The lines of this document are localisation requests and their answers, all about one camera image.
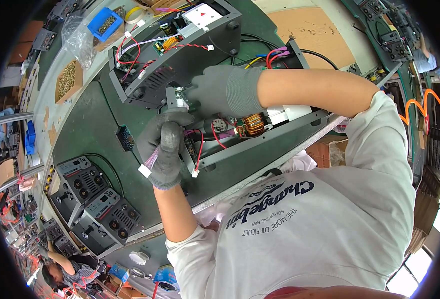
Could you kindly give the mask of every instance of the brass screw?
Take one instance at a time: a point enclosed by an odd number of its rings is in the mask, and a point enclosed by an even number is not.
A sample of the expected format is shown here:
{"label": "brass screw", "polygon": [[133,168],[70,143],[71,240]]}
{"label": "brass screw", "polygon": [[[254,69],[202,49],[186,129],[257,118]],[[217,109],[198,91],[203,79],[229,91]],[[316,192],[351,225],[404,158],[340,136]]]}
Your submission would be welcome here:
{"label": "brass screw", "polygon": [[75,63],[73,61],[69,63],[62,71],[61,78],[59,79],[59,93],[57,95],[57,101],[60,100],[75,84]]}
{"label": "brass screw", "polygon": [[110,16],[107,18],[107,20],[105,20],[105,22],[102,24],[102,26],[100,26],[99,28],[99,33],[100,34],[104,34],[105,31],[107,31],[107,29],[115,22],[116,18]]}

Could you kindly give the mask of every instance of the masking tape roll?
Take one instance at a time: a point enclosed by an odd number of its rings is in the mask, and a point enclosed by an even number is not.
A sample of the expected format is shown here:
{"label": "masking tape roll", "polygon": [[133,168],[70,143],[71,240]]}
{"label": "masking tape roll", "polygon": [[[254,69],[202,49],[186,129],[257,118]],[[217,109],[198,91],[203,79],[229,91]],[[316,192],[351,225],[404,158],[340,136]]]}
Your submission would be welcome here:
{"label": "masking tape roll", "polygon": [[[129,18],[132,16],[132,14],[138,10],[142,10],[140,12],[140,14],[135,19],[129,20]],[[127,24],[135,24],[138,21],[140,21],[141,19],[143,19],[146,13],[147,13],[147,11],[145,9],[136,6],[136,7],[132,8],[131,10],[129,10],[128,13],[125,15],[125,22]]]}

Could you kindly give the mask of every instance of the blue plastic bin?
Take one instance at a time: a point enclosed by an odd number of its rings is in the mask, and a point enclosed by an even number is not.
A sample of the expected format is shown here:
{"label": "blue plastic bin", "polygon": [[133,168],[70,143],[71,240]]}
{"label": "blue plastic bin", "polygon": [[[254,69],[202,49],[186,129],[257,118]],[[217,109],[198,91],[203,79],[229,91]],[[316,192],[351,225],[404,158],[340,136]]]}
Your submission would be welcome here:
{"label": "blue plastic bin", "polygon": [[[99,28],[102,27],[109,17],[114,17],[116,19],[115,22],[110,25],[110,27],[103,34],[100,34],[98,31]],[[113,12],[111,9],[104,7],[87,25],[87,28],[101,42],[105,42],[123,22],[124,20],[118,14]]]}
{"label": "blue plastic bin", "polygon": [[27,130],[25,131],[25,151],[27,154],[33,154],[36,152],[34,143],[36,141],[36,130],[34,129],[34,123],[32,121],[27,122]]}

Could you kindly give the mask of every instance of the hand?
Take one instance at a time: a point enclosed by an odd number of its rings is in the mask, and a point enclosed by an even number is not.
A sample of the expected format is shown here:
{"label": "hand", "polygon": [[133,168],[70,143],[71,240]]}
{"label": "hand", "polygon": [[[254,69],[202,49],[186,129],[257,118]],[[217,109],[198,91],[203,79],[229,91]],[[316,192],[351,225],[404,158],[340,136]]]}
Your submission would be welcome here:
{"label": "hand", "polygon": [[242,69],[234,66],[212,66],[193,78],[186,91],[189,101],[199,101],[205,117],[222,112],[232,117],[259,113],[257,84],[261,68]]}
{"label": "hand", "polygon": [[49,251],[44,246],[42,246],[39,243],[39,244],[37,244],[37,247],[39,248],[40,255],[42,255],[45,258],[49,258]]}
{"label": "hand", "polygon": [[144,164],[156,152],[157,160],[151,166],[149,181],[160,190],[169,190],[180,183],[178,150],[184,140],[180,126],[193,123],[194,117],[186,112],[168,112],[152,118],[137,138],[137,149]]}

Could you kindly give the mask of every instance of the copper coil inductor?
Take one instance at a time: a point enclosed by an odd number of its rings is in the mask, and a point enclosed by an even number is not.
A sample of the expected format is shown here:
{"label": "copper coil inductor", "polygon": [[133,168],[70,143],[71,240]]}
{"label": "copper coil inductor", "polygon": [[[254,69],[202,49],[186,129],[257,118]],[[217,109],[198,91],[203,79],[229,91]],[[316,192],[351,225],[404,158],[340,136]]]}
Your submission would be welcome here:
{"label": "copper coil inductor", "polygon": [[256,136],[264,131],[264,122],[260,113],[253,114],[242,118],[243,123],[247,129],[247,133],[250,136]]}

